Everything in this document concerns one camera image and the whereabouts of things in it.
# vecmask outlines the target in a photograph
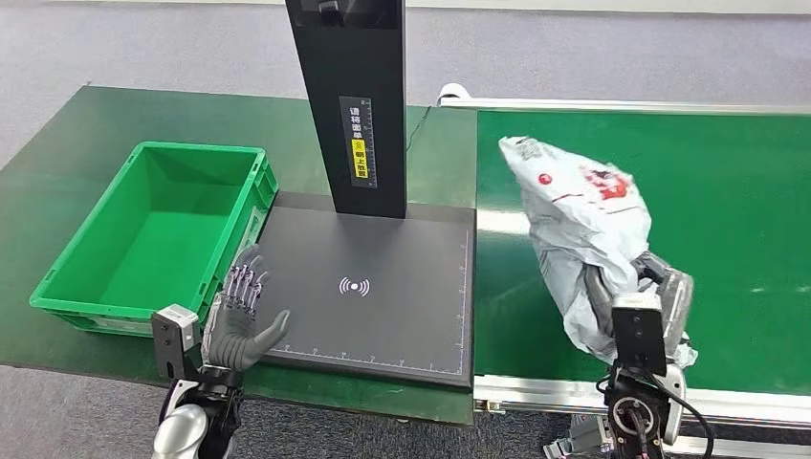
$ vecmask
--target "black pad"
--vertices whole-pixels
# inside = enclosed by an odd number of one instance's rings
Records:
[[[290,309],[290,328],[265,360],[471,387],[474,236],[471,208],[369,217],[280,193],[259,241],[256,327]]]

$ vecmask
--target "green plastic crate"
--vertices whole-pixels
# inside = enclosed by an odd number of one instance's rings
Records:
[[[93,332],[149,337],[172,303],[202,323],[277,191],[261,148],[140,143],[31,304]]]

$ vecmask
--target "bag with red print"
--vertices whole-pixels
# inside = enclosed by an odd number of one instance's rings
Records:
[[[647,251],[650,230],[650,215],[633,177],[612,164],[528,137],[501,139],[499,147],[521,186],[530,239],[566,334],[582,351],[613,362],[614,339],[601,330],[583,268],[599,267],[612,295],[655,289],[641,285],[631,263]],[[604,313],[610,317],[610,310]],[[685,367],[697,353],[685,343],[671,357]]]

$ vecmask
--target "red logo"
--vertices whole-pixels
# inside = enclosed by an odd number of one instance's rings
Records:
[[[582,166],[581,172],[585,180],[600,191],[603,200],[626,196],[628,182],[619,175],[607,170],[588,170]]]

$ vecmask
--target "gray carpet floor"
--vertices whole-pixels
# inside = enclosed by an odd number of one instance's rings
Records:
[[[407,98],[811,104],[811,18],[409,10]],[[82,84],[304,98],[280,7],[0,0],[0,167]],[[0,366],[0,458],[148,457],[164,391]],[[245,405],[240,457],[539,457],[565,416],[470,428],[271,402]],[[724,438],[809,444],[803,432]]]

